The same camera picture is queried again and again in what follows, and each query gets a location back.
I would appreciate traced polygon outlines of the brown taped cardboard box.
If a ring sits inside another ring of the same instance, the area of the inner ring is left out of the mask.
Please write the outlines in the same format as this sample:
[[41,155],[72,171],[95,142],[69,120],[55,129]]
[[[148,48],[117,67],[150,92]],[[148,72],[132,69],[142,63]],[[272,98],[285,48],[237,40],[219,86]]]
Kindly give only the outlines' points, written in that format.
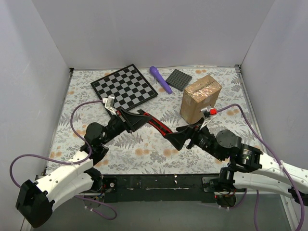
[[201,110],[214,107],[222,86],[210,75],[198,79],[184,89],[180,115],[188,124],[194,124],[202,117]]

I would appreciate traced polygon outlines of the red black utility knife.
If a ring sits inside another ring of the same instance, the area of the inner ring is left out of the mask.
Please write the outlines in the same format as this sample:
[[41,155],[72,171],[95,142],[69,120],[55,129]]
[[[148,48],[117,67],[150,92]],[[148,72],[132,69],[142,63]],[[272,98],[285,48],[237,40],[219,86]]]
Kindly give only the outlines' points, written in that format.
[[149,114],[148,112],[145,112],[144,110],[141,110],[141,109],[138,110],[137,112],[141,115],[151,117],[151,120],[148,123],[151,126],[153,126],[163,137],[166,134],[170,134],[173,132],[167,125],[159,121],[157,118],[155,118],[153,115]]

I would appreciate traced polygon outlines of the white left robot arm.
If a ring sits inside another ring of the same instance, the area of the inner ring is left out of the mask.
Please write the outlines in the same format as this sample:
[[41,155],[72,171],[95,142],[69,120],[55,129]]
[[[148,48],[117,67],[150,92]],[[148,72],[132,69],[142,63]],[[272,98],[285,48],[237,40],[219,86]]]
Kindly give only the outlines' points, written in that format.
[[89,124],[85,144],[69,162],[35,182],[27,180],[21,185],[16,209],[33,228],[38,228],[59,205],[75,195],[86,191],[101,192],[103,177],[94,166],[107,154],[109,149],[105,144],[124,131],[137,131],[150,120],[148,115],[119,109],[106,126],[96,122]]

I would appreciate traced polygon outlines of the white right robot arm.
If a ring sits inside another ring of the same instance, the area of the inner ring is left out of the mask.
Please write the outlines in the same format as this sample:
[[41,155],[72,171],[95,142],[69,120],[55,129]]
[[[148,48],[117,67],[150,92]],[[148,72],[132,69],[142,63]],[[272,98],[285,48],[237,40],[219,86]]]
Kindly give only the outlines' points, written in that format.
[[297,203],[308,204],[308,172],[298,167],[281,163],[258,148],[243,144],[242,139],[230,130],[217,135],[207,127],[183,126],[164,135],[177,150],[187,140],[187,149],[197,146],[219,161],[228,159],[219,176],[205,183],[215,192],[250,188],[274,192],[293,198]]

